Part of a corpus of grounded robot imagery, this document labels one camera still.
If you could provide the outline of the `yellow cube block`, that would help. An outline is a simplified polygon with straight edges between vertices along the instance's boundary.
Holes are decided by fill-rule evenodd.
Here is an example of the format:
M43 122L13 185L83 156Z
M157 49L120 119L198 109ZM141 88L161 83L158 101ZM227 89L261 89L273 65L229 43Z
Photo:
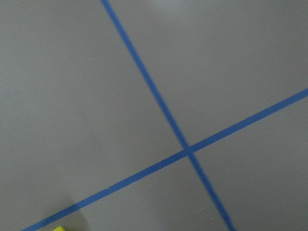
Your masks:
M58 226L57 228L53 229L52 231L65 231L63 226Z

